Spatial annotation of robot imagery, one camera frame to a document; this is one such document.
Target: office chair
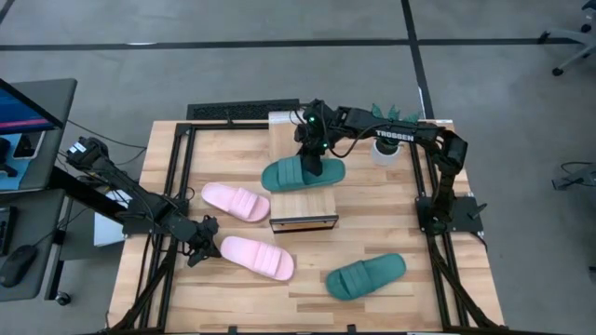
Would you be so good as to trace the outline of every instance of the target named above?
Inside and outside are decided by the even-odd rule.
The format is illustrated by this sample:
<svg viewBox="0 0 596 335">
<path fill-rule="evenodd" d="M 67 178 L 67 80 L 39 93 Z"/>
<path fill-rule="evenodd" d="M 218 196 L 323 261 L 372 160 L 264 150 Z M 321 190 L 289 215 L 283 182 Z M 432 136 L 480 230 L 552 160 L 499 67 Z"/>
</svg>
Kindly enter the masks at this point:
<svg viewBox="0 0 596 335">
<path fill-rule="evenodd" d="M 589 19 L 589 23 L 581 26 L 580 32 L 574 32 L 566 29 L 549 29 L 544 31 L 538 38 L 538 44 L 543 44 L 549 37 L 562 37 L 569 38 L 571 40 L 581 43 L 584 47 L 581 51 L 577 52 L 574 56 L 564 61 L 558 67 L 552 69 L 552 75 L 559 76 L 563 74 L 564 70 L 574 61 L 580 58 L 587 58 L 590 52 L 596 48 L 596 36 L 589 34 L 592 30 L 592 22 L 596 15 L 596 0 L 589 0 L 581 9 L 586 12 L 586 17 Z"/>
</svg>

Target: floor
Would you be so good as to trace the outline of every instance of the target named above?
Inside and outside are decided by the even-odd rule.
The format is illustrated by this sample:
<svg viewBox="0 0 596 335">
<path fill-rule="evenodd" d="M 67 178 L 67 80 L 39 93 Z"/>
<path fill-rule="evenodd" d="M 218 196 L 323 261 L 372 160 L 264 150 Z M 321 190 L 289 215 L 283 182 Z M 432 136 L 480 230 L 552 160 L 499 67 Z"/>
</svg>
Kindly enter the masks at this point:
<svg viewBox="0 0 596 335">
<path fill-rule="evenodd" d="M 147 142 L 154 120 L 184 118 L 188 103 L 320 98 L 415 113 L 422 97 L 427 116 L 453 119 L 470 143 L 467 173 L 489 204 L 482 219 L 507 324 L 589 334 L 596 196 L 582 187 L 555 192 L 550 179 L 560 163 L 594 156 L 596 63 L 553 77 L 577 46 L 532 40 L 552 26 L 578 29 L 584 2 L 0 0 L 0 76 L 76 78 L 71 119 L 134 144 Z M 79 135 L 86 132 L 68 126 L 62 148 Z M 110 145 L 117 162 L 134 154 Z M 141 165 L 126 170 L 138 176 Z M 3 333 L 102 328 L 118 256 L 111 249 L 66 264 L 70 306 L 0 304 Z"/>
</svg>

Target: pink slide sandal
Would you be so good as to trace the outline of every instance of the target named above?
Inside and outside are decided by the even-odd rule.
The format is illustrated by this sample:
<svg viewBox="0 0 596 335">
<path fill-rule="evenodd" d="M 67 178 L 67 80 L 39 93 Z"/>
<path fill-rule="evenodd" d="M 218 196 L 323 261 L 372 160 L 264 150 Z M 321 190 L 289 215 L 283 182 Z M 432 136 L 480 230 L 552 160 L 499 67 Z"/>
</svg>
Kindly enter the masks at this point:
<svg viewBox="0 0 596 335">
<path fill-rule="evenodd" d="M 243 221 L 260 221 L 269 214 L 269 200 L 241 187 L 208 182 L 203 187 L 201 196 L 208 204 Z"/>
<path fill-rule="evenodd" d="M 269 278 L 288 280 L 294 273 L 294 260 L 288 251 L 263 242 L 228 236 L 220 251 L 225 259 Z"/>
</svg>

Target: black keyboard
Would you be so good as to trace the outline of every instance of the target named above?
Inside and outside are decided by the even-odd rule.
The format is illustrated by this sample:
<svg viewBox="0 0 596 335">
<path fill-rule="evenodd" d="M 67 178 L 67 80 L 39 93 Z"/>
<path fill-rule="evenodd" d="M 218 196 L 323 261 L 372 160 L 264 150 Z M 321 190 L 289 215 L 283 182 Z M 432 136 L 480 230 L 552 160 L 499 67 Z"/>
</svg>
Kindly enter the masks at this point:
<svg viewBox="0 0 596 335">
<path fill-rule="evenodd" d="M 187 120 L 266 120 L 269 112 L 300 109 L 298 99 L 189 104 Z"/>
<path fill-rule="evenodd" d="M 6 256 L 8 254 L 16 219 L 16 208 L 0 208 L 0 256 Z"/>
</svg>

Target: slide sandal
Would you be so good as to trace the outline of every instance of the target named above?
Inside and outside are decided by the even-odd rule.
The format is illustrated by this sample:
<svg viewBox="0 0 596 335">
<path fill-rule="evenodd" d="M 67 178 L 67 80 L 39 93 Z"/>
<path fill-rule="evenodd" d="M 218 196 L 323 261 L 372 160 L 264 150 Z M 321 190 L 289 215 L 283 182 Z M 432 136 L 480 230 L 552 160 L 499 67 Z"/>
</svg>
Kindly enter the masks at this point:
<svg viewBox="0 0 596 335">
<path fill-rule="evenodd" d="M 345 165 L 341 160 L 321 158 L 320 161 L 323 173 L 315 176 L 302 170 L 299 155 L 281 158 L 265 168 L 261 184 L 270 192 L 286 192 L 331 185 L 345 177 Z"/>
<path fill-rule="evenodd" d="M 288 280 L 294 273 L 294 259 L 288 251 L 263 242 L 228 236 L 220 251 L 225 259 L 269 278 Z"/>
<path fill-rule="evenodd" d="M 403 258 L 391 253 L 334 270 L 327 275 L 325 286 L 334 298 L 349 301 L 391 283 L 405 272 Z"/>
<path fill-rule="evenodd" d="M 269 214 L 269 200 L 243 188 L 208 182 L 201 190 L 206 203 L 248 222 L 264 219 Z"/>
</svg>

